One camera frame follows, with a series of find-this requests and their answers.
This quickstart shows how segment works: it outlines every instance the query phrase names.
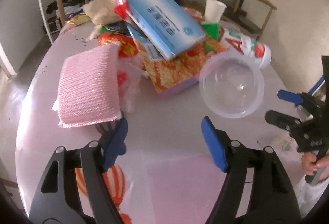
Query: white sleeve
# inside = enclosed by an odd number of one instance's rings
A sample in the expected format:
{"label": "white sleeve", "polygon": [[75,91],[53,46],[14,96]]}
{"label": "white sleeve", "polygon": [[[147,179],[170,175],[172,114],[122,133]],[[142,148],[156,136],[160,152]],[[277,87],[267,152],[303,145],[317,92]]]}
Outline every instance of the white sleeve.
{"label": "white sleeve", "polygon": [[303,218],[318,202],[328,184],[329,178],[322,181],[321,183],[316,184],[315,186],[311,186],[310,184],[306,183],[304,176],[295,186],[294,190],[299,204],[300,214]]}

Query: blue packaging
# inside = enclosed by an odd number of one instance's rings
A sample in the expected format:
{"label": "blue packaging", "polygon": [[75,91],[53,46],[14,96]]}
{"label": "blue packaging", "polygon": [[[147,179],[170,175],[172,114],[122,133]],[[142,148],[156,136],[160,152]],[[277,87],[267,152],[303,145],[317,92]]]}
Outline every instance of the blue packaging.
{"label": "blue packaging", "polygon": [[126,0],[128,15],[167,60],[202,42],[202,28],[174,0]]}

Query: white wall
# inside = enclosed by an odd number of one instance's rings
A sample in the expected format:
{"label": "white wall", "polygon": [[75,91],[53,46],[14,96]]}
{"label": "white wall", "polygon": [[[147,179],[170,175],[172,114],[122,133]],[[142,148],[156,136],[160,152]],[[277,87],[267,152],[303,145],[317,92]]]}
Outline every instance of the white wall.
{"label": "white wall", "polygon": [[[272,66],[291,91],[309,91],[323,75],[321,55],[329,55],[329,0],[269,0],[277,6],[261,40],[273,53]],[[245,0],[248,17],[261,26],[268,12]]]}
{"label": "white wall", "polygon": [[[45,7],[55,0],[42,0]],[[0,43],[17,72],[42,39],[42,19],[37,0],[0,0]]]}

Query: desk leg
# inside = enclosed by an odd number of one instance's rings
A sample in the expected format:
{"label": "desk leg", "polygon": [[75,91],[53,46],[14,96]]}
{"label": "desk leg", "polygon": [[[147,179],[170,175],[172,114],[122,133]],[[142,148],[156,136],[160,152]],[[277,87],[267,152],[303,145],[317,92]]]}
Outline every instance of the desk leg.
{"label": "desk leg", "polygon": [[52,38],[51,33],[50,33],[50,28],[49,28],[48,22],[47,22],[47,20],[46,20],[46,18],[44,16],[42,2],[41,2],[41,0],[38,0],[38,2],[39,2],[39,8],[40,8],[41,17],[42,17],[42,20],[43,20],[44,27],[46,28],[47,35],[49,37],[49,40],[50,40],[51,44],[54,44],[53,38]]}

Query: striped balloon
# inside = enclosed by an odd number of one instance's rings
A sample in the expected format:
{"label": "striped balloon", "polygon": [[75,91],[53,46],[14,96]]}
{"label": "striped balloon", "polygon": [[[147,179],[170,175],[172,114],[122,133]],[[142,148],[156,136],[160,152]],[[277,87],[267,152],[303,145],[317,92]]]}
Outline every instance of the striped balloon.
{"label": "striped balloon", "polygon": [[[75,174],[79,190],[88,198],[82,169],[76,168]],[[102,176],[107,190],[109,191],[115,206],[118,208],[122,203],[126,187],[122,169],[117,164],[114,164],[114,166],[112,166],[106,173],[103,173]]]}

